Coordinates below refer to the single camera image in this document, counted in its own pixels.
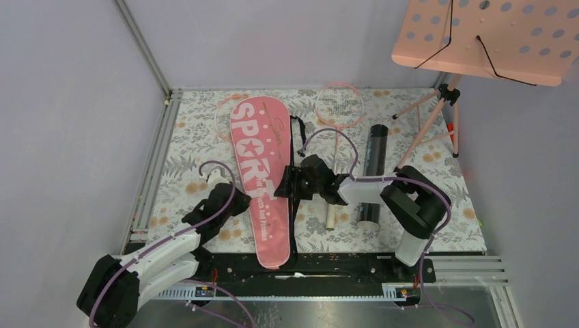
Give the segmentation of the black shuttlecock tube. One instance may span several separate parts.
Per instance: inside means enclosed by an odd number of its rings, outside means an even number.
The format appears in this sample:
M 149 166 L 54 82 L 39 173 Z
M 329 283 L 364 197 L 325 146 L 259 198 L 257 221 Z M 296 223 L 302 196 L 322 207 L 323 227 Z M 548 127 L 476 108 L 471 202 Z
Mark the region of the black shuttlecock tube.
M 389 129 L 383 124 L 370 128 L 365 157 L 364 176 L 381 176 L 384 173 L 386 145 Z M 380 227 L 379 204 L 362 203 L 359 208 L 358 227 L 376 230 Z

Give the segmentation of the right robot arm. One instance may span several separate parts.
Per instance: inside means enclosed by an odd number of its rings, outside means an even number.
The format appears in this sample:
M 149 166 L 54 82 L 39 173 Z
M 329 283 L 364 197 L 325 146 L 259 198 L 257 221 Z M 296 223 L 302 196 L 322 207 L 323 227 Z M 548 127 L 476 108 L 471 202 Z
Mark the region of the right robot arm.
M 419 272 L 420 258 L 451 218 L 449 197 L 409 165 L 384 176 L 353 176 L 336 174 L 319 156 L 311 155 L 298 167 L 285 167 L 274 194 L 295 200 L 312 200 L 317 194 L 332 205 L 387 207 L 404 229 L 391 264 L 394 277 L 403 282 Z

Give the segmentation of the pink sport racket bag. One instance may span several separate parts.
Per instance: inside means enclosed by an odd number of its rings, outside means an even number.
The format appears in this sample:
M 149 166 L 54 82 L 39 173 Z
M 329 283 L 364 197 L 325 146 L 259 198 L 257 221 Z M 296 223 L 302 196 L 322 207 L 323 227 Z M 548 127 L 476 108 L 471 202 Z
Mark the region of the pink sport racket bag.
M 290 258 L 290 205 L 274 192 L 291 163 L 293 137 L 287 106 L 272 96 L 241 100 L 230 115 L 230 133 L 249 216 L 257 261 L 280 269 Z

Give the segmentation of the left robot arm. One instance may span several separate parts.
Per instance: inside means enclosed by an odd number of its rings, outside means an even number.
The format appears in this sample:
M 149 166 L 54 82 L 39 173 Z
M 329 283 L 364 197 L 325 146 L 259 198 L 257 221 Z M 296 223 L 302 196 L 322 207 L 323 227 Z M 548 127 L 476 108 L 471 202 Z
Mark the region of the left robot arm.
M 208 278 L 212 263 L 193 252 L 250 203 L 251 196 L 232 184 L 218 183 L 181 223 L 154 243 L 123 256 L 101 257 L 76 301 L 89 326 L 127 327 L 145 303 L 168 287 L 189 277 Z

